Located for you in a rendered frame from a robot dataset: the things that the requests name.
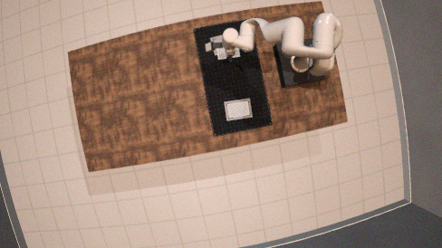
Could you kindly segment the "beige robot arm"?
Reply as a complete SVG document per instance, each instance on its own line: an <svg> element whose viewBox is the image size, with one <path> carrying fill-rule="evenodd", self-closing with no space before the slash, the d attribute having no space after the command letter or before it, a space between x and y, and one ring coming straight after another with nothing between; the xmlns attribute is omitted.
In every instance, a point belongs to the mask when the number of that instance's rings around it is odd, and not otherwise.
<svg viewBox="0 0 442 248"><path fill-rule="evenodd" d="M260 26L268 43L282 42L281 50L292 56L291 65L295 71L309 70L310 74L321 76L333 70L335 49L341 43L343 29L338 17L330 13L321 13L315 18L312 43L309 46L304 45L304 24L299 17L289 17L272 23L262 18L251 18L241 23L239 33L234 28L227 28L223 32L221 43L206 43L206 52L212 52L216 48L233 52L234 47L251 52L255 47L257 26Z"/></svg>

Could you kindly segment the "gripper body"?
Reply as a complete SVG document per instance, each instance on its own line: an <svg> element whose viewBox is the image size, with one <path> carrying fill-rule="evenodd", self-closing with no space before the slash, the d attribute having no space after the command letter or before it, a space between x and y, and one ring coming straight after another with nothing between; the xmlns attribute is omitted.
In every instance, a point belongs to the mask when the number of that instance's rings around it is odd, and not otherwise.
<svg viewBox="0 0 442 248"><path fill-rule="evenodd" d="M235 56L235 49L233 50L233 52L230 52L227 49L225 49L225 51L226 51L226 57L228 57L229 55Z"/></svg>

